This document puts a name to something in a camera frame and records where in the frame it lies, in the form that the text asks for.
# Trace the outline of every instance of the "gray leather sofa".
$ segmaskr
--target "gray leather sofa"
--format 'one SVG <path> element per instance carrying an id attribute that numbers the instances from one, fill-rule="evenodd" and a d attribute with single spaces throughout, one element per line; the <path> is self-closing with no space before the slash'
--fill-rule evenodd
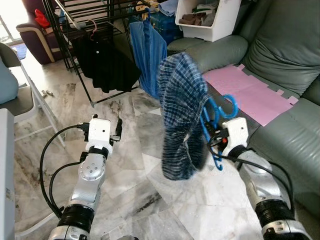
<path id="1" fill-rule="evenodd" d="M 298 102 L 267 126 L 247 117 L 249 146 L 285 167 L 295 199 L 320 215 L 320 1 L 259 0 L 239 35 L 216 42 L 182 38 L 168 53 L 186 51 L 205 73 L 243 63 L 245 72 Z M 209 86 L 219 104 L 229 108 Z"/>

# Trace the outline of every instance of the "hanging clothes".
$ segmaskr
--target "hanging clothes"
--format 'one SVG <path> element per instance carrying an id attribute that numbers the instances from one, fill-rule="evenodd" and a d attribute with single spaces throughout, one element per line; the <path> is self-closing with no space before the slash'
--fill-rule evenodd
<path id="1" fill-rule="evenodd" d="M 167 58 L 167 43 L 151 26 L 149 18 L 130 23 L 130 34 L 135 63 L 142 71 L 141 88 L 158 99 L 157 73 L 161 61 Z"/>
<path id="2" fill-rule="evenodd" d="M 163 175 L 170 180 L 189 179 L 206 160 L 200 115 L 209 99 L 207 84 L 185 52 L 169 56 L 157 78 L 163 109 Z"/>
<path id="3" fill-rule="evenodd" d="M 84 76 L 92 79 L 95 88 L 104 93 L 111 90 L 130 92 L 141 71 L 121 51 L 88 32 L 71 40 L 74 53 Z"/>

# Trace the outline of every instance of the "white chair leg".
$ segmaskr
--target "white chair leg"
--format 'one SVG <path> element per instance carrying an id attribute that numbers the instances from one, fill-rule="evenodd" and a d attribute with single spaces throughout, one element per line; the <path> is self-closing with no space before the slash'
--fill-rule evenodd
<path id="1" fill-rule="evenodd" d="M 55 124 L 55 119 L 56 116 L 54 115 L 54 113 L 51 111 L 50 107 L 48 106 L 48 104 L 46 103 L 46 101 L 44 101 L 44 99 L 42 98 L 40 92 L 38 91 L 35 83 L 32 81 L 32 79 L 29 77 L 25 67 L 22 65 L 21 63 L 21 69 L 23 71 L 23 74 L 26 78 L 26 80 L 28 81 L 28 83 L 30 84 L 30 87 L 32 89 L 32 92 L 34 93 L 37 101 L 39 102 L 39 104 L 41 105 L 42 107 L 42 110 L 44 111 L 44 114 L 46 115 L 46 117 L 48 118 L 49 122 L 50 122 L 50 125 L 52 126 L 52 128 L 54 129 L 54 132 L 57 133 L 58 132 L 58 129 L 57 129 L 57 126 Z M 62 137 L 60 135 L 58 135 L 58 139 L 60 140 L 61 144 L 63 147 L 66 146 L 64 140 L 62 139 Z"/>

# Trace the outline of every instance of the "blue plaid shirt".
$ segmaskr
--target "blue plaid shirt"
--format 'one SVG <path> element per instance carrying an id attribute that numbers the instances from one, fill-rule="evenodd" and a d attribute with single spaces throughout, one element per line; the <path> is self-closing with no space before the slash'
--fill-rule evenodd
<path id="1" fill-rule="evenodd" d="M 170 180 L 189 179 L 204 164 L 200 115 L 209 99 L 207 84 L 185 52 L 160 64 L 157 84 L 165 127 L 163 174 Z"/>

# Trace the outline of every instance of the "white marble floor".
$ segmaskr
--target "white marble floor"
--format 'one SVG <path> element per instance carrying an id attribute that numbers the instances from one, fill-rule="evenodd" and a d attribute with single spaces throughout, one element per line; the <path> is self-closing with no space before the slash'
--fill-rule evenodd
<path id="1" fill-rule="evenodd" d="M 60 127 L 87 122 L 93 114 L 113 123 L 123 120 L 122 139 L 114 144 L 106 164 L 106 180 L 95 215 L 91 239 L 116 240 L 133 235 L 140 240 L 262 240 L 256 214 L 250 207 L 246 190 L 235 168 L 224 162 L 217 171 L 208 158 L 203 171 L 186 181 L 170 181 L 161 170 L 163 127 L 160 106 L 141 90 L 126 93 L 92 108 L 77 76 L 66 71 L 62 61 L 39 65 L 31 54 L 22 61 L 41 91 L 54 96 L 45 100 L 59 120 Z M 85 79 L 95 100 L 107 94 L 94 89 Z M 30 133 L 47 125 L 38 115 L 15 125 L 15 134 Z M 51 130 L 15 142 L 15 231 L 23 231 L 51 213 L 39 185 L 39 160 L 42 149 L 53 135 Z M 84 136 L 70 130 L 66 148 L 54 141 L 44 163 L 45 185 L 54 171 L 65 163 L 79 160 L 85 150 Z M 59 206 L 66 204 L 78 178 L 73 166 L 58 174 L 53 195 Z M 313 233 L 319 235 L 319 223 L 302 208 L 299 216 Z M 23 239 L 45 240 L 57 219 Z"/>

